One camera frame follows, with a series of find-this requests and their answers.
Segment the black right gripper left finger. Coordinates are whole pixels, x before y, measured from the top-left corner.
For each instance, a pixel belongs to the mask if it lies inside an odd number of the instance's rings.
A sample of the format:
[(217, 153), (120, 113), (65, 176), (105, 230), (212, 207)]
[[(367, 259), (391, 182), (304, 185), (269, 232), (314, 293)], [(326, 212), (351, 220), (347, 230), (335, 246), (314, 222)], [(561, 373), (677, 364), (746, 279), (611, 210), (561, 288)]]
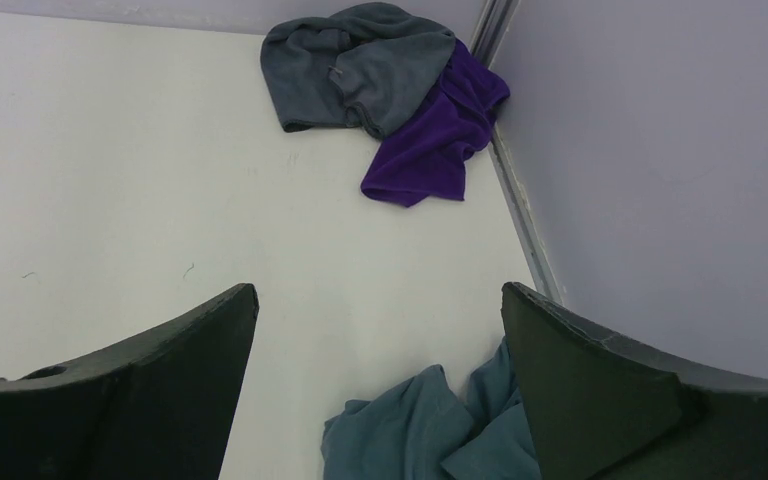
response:
[(0, 378), (0, 479), (215, 479), (259, 300), (238, 284), (90, 354)]

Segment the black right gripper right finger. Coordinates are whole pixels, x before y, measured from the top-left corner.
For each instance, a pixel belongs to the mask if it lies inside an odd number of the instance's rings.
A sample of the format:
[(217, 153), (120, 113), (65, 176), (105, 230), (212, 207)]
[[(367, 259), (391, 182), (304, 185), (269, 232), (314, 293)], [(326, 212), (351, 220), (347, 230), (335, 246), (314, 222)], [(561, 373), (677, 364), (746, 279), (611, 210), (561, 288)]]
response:
[(509, 282), (502, 320), (546, 479), (768, 479), (768, 379), (636, 341)]

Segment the dark grey towel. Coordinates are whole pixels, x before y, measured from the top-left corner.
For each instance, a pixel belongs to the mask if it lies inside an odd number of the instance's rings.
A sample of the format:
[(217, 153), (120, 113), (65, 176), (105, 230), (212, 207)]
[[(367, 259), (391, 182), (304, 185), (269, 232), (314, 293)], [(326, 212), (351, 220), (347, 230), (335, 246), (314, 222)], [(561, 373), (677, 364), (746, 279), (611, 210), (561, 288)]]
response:
[(456, 44), (435, 21), (370, 2), (273, 27), (260, 64), (284, 131), (361, 128), (383, 140), (419, 109)]

